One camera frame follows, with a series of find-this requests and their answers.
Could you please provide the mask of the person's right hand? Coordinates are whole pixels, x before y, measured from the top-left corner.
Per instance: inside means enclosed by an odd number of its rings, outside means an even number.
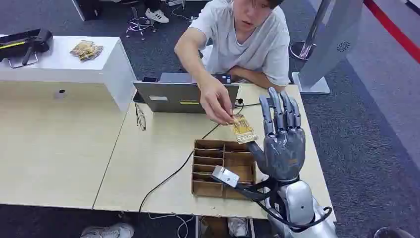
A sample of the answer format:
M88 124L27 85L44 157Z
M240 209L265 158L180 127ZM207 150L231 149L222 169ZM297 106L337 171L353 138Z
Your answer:
M232 102L228 90L210 74L198 79L200 103L210 120L228 125L233 122Z

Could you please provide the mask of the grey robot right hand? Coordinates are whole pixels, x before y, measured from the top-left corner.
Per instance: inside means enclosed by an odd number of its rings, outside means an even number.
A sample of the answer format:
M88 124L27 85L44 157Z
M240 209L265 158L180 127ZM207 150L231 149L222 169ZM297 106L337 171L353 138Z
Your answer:
M285 91L268 89L267 97L260 96L264 127L263 149L252 141L246 143L259 170L280 181L299 177L305 161L306 135L301 126L301 113L294 98Z

